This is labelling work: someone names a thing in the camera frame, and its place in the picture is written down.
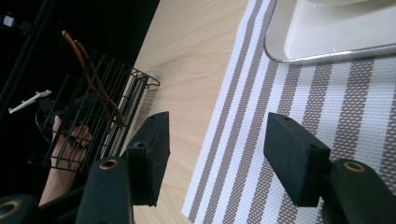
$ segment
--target metal wire basket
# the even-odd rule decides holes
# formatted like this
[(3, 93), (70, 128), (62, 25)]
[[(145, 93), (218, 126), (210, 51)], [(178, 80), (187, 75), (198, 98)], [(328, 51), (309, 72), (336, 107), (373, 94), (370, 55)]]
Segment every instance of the metal wire basket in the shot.
[[(120, 156), (144, 90), (160, 85), (96, 49), (86, 64), (80, 77), (65, 79), (56, 99), (39, 102), (36, 124), (50, 146), (30, 163), (87, 174), (95, 161)], [(56, 116), (62, 121), (55, 128)]]

